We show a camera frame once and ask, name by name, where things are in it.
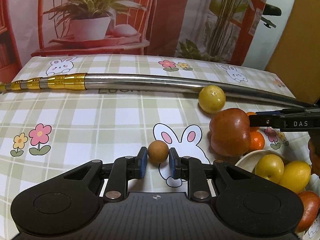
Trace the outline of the printed room backdrop cloth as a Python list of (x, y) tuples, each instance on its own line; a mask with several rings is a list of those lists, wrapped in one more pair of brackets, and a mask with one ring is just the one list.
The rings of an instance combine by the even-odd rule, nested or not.
[(27, 56), (133, 54), (241, 65), (266, 0), (1, 0), (1, 81)]

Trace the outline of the yellow-green plum by pole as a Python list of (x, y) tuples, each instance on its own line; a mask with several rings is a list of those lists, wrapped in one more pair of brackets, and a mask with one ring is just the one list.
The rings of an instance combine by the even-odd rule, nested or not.
[(224, 91), (215, 85), (208, 85), (199, 93), (199, 106), (208, 114), (215, 114), (223, 109), (226, 102)]

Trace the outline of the large dark red apple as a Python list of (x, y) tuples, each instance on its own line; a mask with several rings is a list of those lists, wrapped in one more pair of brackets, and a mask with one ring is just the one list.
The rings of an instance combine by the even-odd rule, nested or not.
[(219, 155), (239, 157), (251, 145), (249, 118), (239, 108), (217, 113), (209, 123), (210, 145)]

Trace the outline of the beige round plate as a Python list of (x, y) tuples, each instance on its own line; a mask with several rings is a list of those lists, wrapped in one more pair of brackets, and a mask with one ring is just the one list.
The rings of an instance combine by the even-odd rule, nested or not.
[(291, 161), (285, 159), (281, 155), (277, 154), (276, 152), (272, 151), (265, 151), (265, 150), (257, 150), (253, 151), (247, 155), (245, 155), (242, 159), (240, 159), (237, 163), (236, 166), (243, 168), (246, 171), (252, 172), (254, 174), (254, 169), (257, 164), (257, 162), (265, 155), (267, 154), (275, 154), (283, 160), (284, 167), (290, 163)]

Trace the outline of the orange mandarin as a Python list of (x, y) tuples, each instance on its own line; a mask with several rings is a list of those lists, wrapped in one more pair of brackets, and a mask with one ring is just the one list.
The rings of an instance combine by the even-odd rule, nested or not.
[(255, 112), (247, 112), (246, 113), (248, 118), (249, 118), (249, 128), (251, 132), (256, 132), (259, 129), (259, 126), (253, 126), (255, 124), (254, 121), (251, 120), (250, 116), (255, 116), (256, 113)]
[(265, 146), (265, 139), (263, 135), (258, 131), (253, 131), (250, 133), (251, 144), (248, 149), (249, 152), (262, 150)]

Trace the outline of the wooden headboard panel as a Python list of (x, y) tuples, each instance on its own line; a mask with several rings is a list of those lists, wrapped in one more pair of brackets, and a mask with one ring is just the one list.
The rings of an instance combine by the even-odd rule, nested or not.
[(294, 96), (308, 103), (319, 98), (319, 0), (295, 0), (266, 70)]

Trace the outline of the yellow lemon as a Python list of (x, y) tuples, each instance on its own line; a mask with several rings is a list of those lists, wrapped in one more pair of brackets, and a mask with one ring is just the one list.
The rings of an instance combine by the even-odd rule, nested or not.
[(308, 163), (292, 161), (284, 167), (284, 173), (278, 184), (299, 194), (309, 183), (310, 177), (311, 166)]

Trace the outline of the checkered bunny tablecloth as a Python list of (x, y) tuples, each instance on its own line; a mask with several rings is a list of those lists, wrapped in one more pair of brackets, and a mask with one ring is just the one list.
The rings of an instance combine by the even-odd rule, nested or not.
[[(197, 60), (155, 56), (33, 57), (17, 80), (75, 73), (125, 73), (218, 81), (291, 96), (276, 74)], [(32, 90), (1, 94), (1, 239), (17, 229), (12, 200), (23, 190), (93, 159), (111, 163), (167, 138), (213, 161), (210, 116), (196, 95), (128, 90)]]

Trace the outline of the yellow-green plum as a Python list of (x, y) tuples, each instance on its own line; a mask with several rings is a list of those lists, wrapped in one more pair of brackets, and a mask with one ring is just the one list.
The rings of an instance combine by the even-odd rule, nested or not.
[(273, 183), (279, 183), (284, 173), (284, 163), (281, 157), (275, 154), (263, 156), (256, 164), (254, 174)]
[(208, 114), (215, 114), (223, 109), (226, 102), (224, 91), (215, 85), (208, 85), (199, 93), (199, 106)]

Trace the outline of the black exercise bike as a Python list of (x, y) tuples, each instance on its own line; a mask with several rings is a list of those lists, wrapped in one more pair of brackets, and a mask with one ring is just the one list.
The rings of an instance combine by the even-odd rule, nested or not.
[(272, 23), (270, 20), (268, 20), (267, 18), (265, 18), (265, 16), (281, 16), (281, 15), (282, 15), (282, 11), (279, 7), (266, 3), (260, 20), (263, 21), (265, 27), (270, 29), (276, 28), (276, 25)]

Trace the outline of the orange mandarin back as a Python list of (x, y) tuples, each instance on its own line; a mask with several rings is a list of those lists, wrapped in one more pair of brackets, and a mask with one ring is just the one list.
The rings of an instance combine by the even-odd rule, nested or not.
[(248, 118), (249, 118), (249, 128), (251, 132), (256, 132), (259, 129), (259, 126), (253, 126), (255, 124), (254, 121), (251, 120), (250, 116), (255, 116), (256, 113), (255, 112), (247, 112), (246, 113)]

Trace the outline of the silver gold metal pole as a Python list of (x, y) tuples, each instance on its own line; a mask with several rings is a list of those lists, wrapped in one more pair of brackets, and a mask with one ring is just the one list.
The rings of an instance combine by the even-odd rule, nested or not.
[(315, 104), (299, 101), (295, 98), (264, 91), (256, 88), (197, 80), (185, 77), (159, 76), (145, 74), (75, 73), (54, 75), (51, 77), (33, 77), (29, 80), (17, 80), (2, 83), (1, 92), (21, 90), (62, 89), (62, 90), (137, 90), (146, 92), (193, 93), (198, 94), (208, 85), (220, 87), (230, 98), (268, 102), (289, 107), (315, 107)]

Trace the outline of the orange mandarin front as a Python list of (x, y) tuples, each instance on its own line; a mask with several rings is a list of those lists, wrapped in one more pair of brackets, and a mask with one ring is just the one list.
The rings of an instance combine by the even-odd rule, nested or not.
[(265, 139), (263, 135), (258, 131), (253, 131), (250, 133), (251, 144), (248, 149), (249, 152), (262, 150), (265, 146)]

